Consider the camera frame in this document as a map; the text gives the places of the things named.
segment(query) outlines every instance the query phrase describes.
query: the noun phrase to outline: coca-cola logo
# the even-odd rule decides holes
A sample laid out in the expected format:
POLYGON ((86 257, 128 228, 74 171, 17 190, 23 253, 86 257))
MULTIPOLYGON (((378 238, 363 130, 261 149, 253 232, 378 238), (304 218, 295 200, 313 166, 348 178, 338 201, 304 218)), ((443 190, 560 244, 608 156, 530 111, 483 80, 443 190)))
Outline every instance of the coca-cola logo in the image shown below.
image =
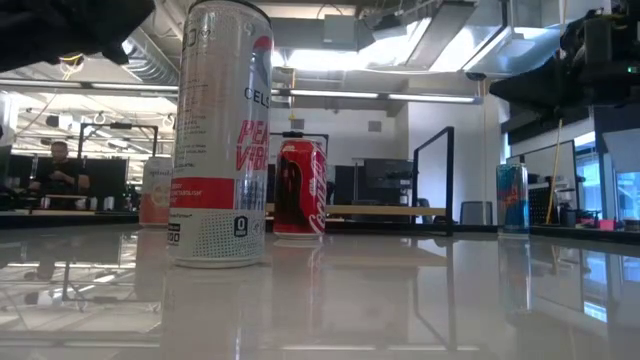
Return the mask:
POLYGON ((315 181, 315 188, 309 187, 311 196, 316 197, 315 214, 309 215, 309 224, 316 234, 324 232, 325 226, 325 206, 327 203, 327 167, 324 152, 315 147, 317 151, 311 160, 311 169, 315 181))

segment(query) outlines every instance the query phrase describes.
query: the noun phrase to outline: celsius energy drink can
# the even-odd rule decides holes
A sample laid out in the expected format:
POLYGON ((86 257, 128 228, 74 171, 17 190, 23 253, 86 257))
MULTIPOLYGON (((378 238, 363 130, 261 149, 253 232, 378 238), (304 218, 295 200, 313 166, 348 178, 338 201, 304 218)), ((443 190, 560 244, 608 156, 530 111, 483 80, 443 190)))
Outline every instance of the celsius energy drink can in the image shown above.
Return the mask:
POLYGON ((320 143, 289 139, 276 163, 273 232, 283 239, 315 240, 324 234, 326 155, 320 143))
POLYGON ((498 165, 498 225, 503 234, 529 234, 529 187, 523 164, 498 165))
POLYGON ((273 35, 243 1, 197 1, 185 24, 169 254, 238 267, 264 248, 273 35))
POLYGON ((169 158, 152 157, 144 164, 140 225, 167 226, 172 168, 169 158))

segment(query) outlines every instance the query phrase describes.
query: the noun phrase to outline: white can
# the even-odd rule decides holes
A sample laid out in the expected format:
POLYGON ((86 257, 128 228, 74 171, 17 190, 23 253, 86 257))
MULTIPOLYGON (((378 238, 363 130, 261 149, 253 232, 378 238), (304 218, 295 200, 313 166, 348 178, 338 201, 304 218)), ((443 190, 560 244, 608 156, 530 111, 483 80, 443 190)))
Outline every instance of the white can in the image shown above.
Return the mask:
POLYGON ((144 164, 140 225, 167 226, 172 169, 173 162, 169 158, 151 157, 144 164))
POLYGON ((198 1, 183 40, 168 238, 177 265, 237 267, 264 248, 273 33, 243 1, 198 1))

